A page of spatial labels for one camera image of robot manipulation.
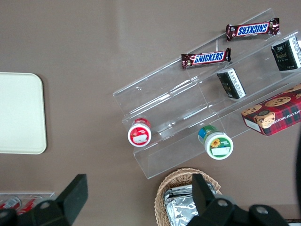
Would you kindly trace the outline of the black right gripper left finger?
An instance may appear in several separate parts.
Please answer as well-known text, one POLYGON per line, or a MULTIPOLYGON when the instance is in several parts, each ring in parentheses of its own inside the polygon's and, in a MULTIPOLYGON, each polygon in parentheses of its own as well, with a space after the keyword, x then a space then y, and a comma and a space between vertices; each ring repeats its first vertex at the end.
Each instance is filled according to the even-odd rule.
POLYGON ((87 175, 78 174, 55 200, 45 200, 28 212, 0 211, 2 226, 71 226, 88 199, 87 175))

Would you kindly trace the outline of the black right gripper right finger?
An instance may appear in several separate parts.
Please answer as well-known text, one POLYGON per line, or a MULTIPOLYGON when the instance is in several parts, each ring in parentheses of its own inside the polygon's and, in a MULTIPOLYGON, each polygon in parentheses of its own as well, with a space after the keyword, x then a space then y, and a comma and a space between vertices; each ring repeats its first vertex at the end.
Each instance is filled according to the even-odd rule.
POLYGON ((225 198, 216 198, 200 174, 192 176, 192 196, 198 215, 193 226, 287 226, 288 222, 272 207, 252 205, 248 211, 225 198))

